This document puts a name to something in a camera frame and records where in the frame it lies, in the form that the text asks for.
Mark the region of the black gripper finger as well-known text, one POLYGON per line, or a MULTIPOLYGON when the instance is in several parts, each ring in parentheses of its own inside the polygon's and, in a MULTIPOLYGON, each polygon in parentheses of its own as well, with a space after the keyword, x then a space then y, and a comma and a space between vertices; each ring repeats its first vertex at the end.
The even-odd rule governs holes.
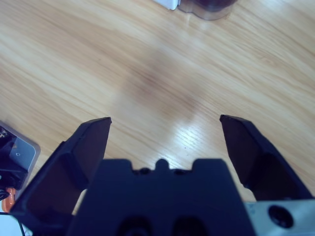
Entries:
POLYGON ((10 214, 34 233, 65 233, 104 158, 111 118, 82 123, 37 172, 10 214))
POLYGON ((313 196, 275 146, 244 118, 221 115, 228 156, 240 182, 258 201, 313 196))

